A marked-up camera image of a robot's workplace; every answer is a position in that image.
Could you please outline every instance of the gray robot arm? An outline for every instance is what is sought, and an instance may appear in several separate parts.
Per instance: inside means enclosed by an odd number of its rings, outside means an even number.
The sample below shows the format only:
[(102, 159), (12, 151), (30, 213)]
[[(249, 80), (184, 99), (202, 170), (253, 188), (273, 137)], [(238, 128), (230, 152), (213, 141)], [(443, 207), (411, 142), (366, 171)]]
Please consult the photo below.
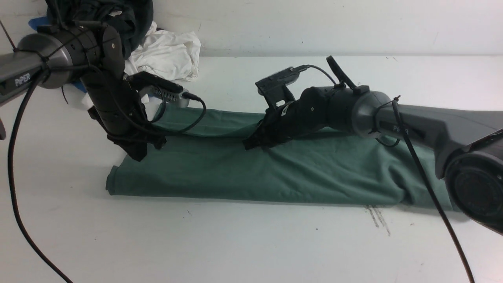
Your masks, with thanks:
[[(255, 132), (243, 141), (247, 150), (273, 147), (323, 127), (364, 138), (403, 139), (406, 131), (412, 143), (433, 150), (436, 177), (445, 180), (460, 209), (503, 233), (503, 111), (400, 105), (403, 128), (386, 94), (355, 86), (332, 57), (327, 60), (340, 83), (308, 88), (298, 100), (286, 85), (306, 69), (303, 66), (256, 83), (269, 108)], [(277, 106), (281, 100), (286, 103)]]

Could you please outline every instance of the crumpled white fabric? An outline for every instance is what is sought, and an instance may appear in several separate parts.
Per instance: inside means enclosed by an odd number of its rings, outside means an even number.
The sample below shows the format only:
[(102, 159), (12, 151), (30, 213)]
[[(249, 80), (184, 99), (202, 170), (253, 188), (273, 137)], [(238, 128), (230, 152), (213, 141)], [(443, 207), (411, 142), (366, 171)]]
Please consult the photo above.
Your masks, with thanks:
[(152, 22), (144, 40), (126, 60), (125, 73), (147, 71), (166, 80), (191, 81), (198, 76), (201, 42), (196, 33), (156, 31)]

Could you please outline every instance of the green cloth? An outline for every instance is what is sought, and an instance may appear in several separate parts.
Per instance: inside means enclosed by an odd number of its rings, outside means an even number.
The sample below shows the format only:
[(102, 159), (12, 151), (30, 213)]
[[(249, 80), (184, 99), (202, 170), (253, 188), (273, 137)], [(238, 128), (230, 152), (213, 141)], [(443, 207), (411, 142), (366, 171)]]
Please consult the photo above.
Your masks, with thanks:
[[(156, 125), (181, 129), (200, 112), (167, 105)], [(433, 206), (405, 143), (386, 148), (325, 128), (271, 149), (245, 151), (241, 140), (262, 117), (209, 109), (187, 134), (167, 137), (161, 150), (149, 146), (141, 162), (126, 157), (110, 172), (106, 189), (112, 195)], [(444, 182), (435, 177), (433, 153), (415, 148), (440, 203), (453, 209)]]

